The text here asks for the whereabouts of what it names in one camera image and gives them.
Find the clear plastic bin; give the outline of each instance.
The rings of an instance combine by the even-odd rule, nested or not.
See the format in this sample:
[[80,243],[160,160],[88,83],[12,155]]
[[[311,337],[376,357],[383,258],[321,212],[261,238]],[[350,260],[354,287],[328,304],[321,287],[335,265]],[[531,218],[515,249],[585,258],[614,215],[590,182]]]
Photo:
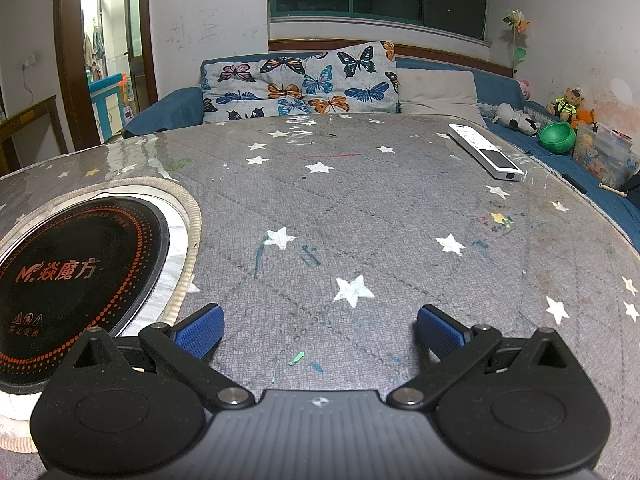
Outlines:
[[640,156],[630,149],[631,144],[617,134],[606,130],[596,134],[578,124],[573,158],[603,184],[619,189],[640,168]]

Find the pink butterfly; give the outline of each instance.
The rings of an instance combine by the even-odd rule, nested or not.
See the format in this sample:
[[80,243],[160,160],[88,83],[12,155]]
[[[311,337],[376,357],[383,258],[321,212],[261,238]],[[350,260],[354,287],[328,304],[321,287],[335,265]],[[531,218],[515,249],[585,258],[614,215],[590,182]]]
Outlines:
[[249,65],[229,65],[225,66],[220,73],[220,79],[218,81],[224,81],[226,79],[239,79],[240,81],[255,81],[254,77],[249,72]]

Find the blue sofa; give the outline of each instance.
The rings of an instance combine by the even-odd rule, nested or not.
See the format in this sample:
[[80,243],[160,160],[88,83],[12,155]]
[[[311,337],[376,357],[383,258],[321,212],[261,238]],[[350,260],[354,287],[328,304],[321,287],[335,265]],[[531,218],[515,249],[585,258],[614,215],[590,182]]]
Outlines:
[[[306,58],[313,53],[286,53],[286,56]],[[260,61],[272,54],[257,54],[254,56],[225,57],[220,59],[209,59],[202,62],[202,67],[212,62],[228,61],[247,62]],[[575,164],[570,154],[554,155],[539,143],[537,137],[528,137],[493,124],[495,107],[501,103],[509,103],[515,110],[523,110],[532,115],[534,120],[542,123],[550,123],[556,120],[546,113],[545,107],[532,102],[525,101],[520,91],[518,82],[514,79],[500,75],[475,70],[459,65],[430,61],[426,59],[412,59],[396,56],[398,68],[421,68],[426,70],[465,70],[474,74],[476,82],[476,92],[478,94],[478,106],[480,113],[484,117],[484,122],[488,130],[498,135],[511,144],[519,147],[527,155],[546,165],[557,176],[569,174],[576,182],[580,183],[587,190],[587,199],[598,206],[609,219],[622,230],[628,240],[640,251],[640,210],[635,208],[631,202],[612,192],[599,189],[598,179]],[[175,130],[202,124],[204,107],[202,103],[202,90],[200,87],[181,88],[164,97],[153,104],[142,113],[138,114],[129,122],[125,130],[125,137],[145,135],[165,130]]]

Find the metal screw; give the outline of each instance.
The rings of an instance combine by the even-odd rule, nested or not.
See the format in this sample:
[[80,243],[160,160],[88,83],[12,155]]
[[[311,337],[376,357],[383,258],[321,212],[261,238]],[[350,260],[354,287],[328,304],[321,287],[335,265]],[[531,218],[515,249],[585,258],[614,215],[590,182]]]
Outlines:
[[249,398],[249,392],[243,388],[230,386],[218,392],[218,398],[225,404],[241,404]]
[[393,398],[395,402],[399,404],[405,404],[407,406],[413,406],[419,404],[424,399],[424,394],[420,390],[415,388],[400,388],[393,392]]

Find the wall socket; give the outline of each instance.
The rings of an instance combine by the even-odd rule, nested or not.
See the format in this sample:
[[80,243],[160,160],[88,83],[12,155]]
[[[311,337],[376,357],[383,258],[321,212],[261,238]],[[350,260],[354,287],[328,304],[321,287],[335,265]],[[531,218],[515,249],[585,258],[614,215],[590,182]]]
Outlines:
[[22,62],[22,69],[24,70],[25,68],[28,68],[31,65],[35,65],[35,64],[36,64],[36,55],[31,54],[27,59],[25,59]]

